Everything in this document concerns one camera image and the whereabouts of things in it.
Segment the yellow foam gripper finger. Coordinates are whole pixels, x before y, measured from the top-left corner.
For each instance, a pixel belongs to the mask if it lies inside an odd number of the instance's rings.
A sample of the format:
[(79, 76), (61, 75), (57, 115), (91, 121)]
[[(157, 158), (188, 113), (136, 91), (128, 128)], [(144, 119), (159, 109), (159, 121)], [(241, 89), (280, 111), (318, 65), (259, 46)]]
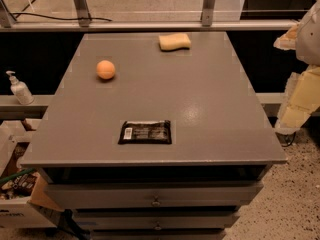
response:
[(286, 83), (275, 131), (282, 135), (295, 133), (319, 107), (320, 67), (309, 65), (301, 74), (293, 72)]
[(280, 50), (295, 50), (299, 25), (292, 26), (286, 33), (278, 37), (273, 46)]

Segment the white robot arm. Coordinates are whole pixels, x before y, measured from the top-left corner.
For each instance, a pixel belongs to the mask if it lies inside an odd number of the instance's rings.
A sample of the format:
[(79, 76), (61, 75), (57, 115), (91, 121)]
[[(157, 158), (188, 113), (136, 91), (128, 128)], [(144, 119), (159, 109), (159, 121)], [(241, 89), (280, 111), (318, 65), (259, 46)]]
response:
[(277, 38), (273, 46), (294, 50), (296, 58), (308, 65), (301, 74), (292, 73), (285, 87), (275, 131), (291, 135), (320, 107), (320, 1), (302, 20)]

